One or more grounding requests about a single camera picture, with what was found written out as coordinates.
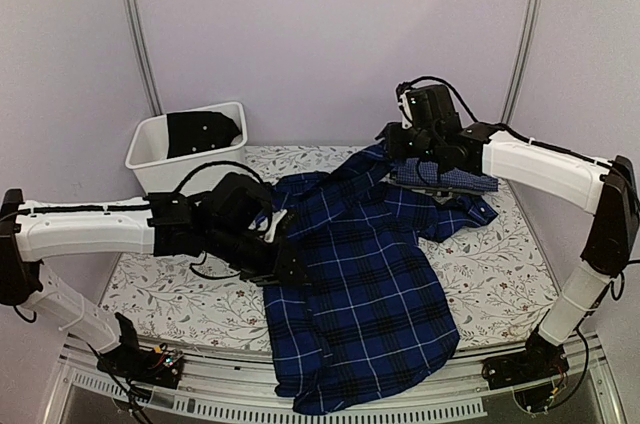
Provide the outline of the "dark blue plaid shirt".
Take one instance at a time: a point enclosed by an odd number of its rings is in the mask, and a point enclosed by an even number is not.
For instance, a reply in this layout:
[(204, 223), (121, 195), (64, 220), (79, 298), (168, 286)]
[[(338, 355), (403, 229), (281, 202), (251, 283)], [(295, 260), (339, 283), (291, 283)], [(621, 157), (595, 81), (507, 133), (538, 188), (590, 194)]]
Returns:
[(302, 415), (326, 415), (421, 383), (454, 355), (460, 335), (420, 249), (496, 217), (482, 198), (437, 201), (387, 181), (383, 144), (332, 172), (280, 179), (275, 206), (294, 215), (288, 240), (301, 286), (263, 290), (276, 393)]

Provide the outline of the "white plastic bin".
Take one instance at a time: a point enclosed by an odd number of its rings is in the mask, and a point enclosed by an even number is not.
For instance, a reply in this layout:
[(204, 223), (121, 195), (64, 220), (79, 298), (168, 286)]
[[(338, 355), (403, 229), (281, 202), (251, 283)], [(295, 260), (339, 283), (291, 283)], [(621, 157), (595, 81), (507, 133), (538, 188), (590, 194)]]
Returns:
[(245, 162), (248, 131), (244, 107), (241, 103), (230, 101), (178, 112), (189, 111), (221, 112), (235, 121), (241, 130), (241, 135), (224, 149), (168, 158), (167, 114), (141, 121), (129, 145), (125, 166), (134, 173), (145, 192), (171, 191), (190, 171), (202, 164), (221, 161)]

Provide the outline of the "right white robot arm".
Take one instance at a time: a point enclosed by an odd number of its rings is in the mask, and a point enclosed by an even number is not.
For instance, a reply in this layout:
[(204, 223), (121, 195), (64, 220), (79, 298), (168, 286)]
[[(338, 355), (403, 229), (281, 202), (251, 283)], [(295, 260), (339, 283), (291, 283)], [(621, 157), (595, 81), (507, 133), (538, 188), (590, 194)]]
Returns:
[(596, 310), (610, 283), (631, 261), (639, 205), (630, 162), (580, 156), (520, 136), (503, 124), (475, 123), (440, 135), (394, 122), (381, 137), (394, 161), (432, 161), (443, 171), (460, 169), (521, 184), (591, 216), (577, 267), (538, 326), (536, 333), (543, 341), (517, 359), (517, 371), (524, 379), (539, 379), (555, 364), (551, 345), (562, 345)]

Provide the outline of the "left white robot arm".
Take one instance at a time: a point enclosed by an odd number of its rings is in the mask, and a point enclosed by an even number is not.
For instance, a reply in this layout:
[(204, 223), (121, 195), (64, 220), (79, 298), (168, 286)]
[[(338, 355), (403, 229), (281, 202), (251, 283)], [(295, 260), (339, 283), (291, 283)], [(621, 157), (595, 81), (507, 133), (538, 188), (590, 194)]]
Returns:
[(52, 319), (61, 331), (109, 356), (126, 377), (138, 378), (149, 359), (133, 323), (89, 302), (45, 268), (45, 259), (206, 254), (226, 262), (245, 282), (295, 286), (307, 275), (286, 237), (293, 218), (275, 210), (267, 192), (247, 188), (73, 205), (26, 201), (21, 190), (10, 189), (1, 206), (1, 303)]

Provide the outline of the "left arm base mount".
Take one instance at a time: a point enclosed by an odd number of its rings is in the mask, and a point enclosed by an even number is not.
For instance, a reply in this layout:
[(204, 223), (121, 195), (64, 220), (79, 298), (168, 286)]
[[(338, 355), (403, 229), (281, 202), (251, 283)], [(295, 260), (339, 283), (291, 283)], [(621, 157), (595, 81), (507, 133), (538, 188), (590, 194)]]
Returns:
[(184, 354), (168, 350), (162, 343), (153, 349), (119, 344), (107, 353), (99, 353), (97, 369), (134, 383), (177, 389), (184, 369)]

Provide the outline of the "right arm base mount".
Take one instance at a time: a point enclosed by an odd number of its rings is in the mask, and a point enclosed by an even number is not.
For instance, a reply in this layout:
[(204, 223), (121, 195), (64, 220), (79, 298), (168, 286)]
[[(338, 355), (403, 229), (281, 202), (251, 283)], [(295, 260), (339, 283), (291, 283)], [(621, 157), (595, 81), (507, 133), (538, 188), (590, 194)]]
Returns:
[(568, 383), (569, 364), (563, 346), (533, 346), (487, 358), (482, 377), (491, 390), (523, 385), (514, 393), (525, 412), (547, 412)]

